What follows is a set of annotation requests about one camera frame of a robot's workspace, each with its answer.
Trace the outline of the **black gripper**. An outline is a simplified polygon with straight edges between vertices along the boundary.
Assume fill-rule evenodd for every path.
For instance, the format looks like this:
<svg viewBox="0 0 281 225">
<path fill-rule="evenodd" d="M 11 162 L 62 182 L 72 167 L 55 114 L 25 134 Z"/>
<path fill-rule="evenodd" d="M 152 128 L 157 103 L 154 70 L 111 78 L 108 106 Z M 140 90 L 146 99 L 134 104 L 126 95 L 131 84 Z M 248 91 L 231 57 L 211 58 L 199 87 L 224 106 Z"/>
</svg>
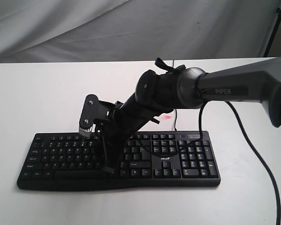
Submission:
<svg viewBox="0 0 281 225">
<path fill-rule="evenodd" d="M 149 121 L 159 123 L 155 117 L 170 113 L 173 109 L 142 105 L 132 94 L 119 108 L 114 108 L 111 124 L 105 126 L 105 136 L 101 133 L 104 150 L 105 172 L 113 173 L 117 168 L 120 155 L 124 152 L 129 138 Z"/>
</svg>

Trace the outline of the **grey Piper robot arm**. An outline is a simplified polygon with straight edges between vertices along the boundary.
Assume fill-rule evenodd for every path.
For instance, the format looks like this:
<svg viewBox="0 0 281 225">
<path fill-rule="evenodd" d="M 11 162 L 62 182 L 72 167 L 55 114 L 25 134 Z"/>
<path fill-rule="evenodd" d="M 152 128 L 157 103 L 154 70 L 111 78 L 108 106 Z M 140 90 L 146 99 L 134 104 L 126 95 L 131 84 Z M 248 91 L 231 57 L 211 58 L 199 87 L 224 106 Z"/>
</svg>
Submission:
<svg viewBox="0 0 281 225">
<path fill-rule="evenodd" d="M 146 71 L 135 92 L 111 110 L 103 126 L 104 170 L 113 172 L 128 138 L 155 116 L 175 109 L 198 109 L 210 101 L 261 103 L 274 127 L 281 125 L 281 57 L 208 73 L 198 67 L 156 65 L 162 75 Z"/>
</svg>

